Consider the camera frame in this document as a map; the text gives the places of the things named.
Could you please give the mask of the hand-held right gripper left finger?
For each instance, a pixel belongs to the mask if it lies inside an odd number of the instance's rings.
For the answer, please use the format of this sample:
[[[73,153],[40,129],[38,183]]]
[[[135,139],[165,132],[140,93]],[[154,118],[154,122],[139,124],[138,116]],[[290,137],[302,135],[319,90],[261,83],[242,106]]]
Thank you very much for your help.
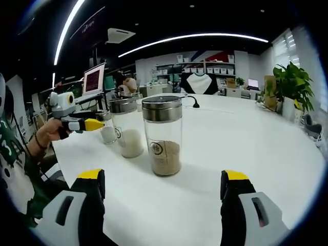
[[[43,209],[32,230],[44,245],[91,245],[103,235],[105,172],[82,172]]]

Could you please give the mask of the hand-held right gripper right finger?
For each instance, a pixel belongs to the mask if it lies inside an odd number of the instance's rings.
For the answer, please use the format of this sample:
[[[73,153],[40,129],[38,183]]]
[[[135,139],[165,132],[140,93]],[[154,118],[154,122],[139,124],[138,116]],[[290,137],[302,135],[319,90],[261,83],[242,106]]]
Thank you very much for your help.
[[[220,199],[221,245],[279,245],[288,235],[282,210],[245,174],[223,170]]]

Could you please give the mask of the person's left hand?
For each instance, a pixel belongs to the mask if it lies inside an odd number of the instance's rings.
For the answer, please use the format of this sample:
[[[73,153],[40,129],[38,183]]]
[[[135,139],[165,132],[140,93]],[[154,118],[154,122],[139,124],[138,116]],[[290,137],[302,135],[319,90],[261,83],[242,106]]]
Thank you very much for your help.
[[[38,146],[45,149],[51,141],[61,140],[60,130],[62,130],[62,122],[59,119],[48,120],[35,134]]]

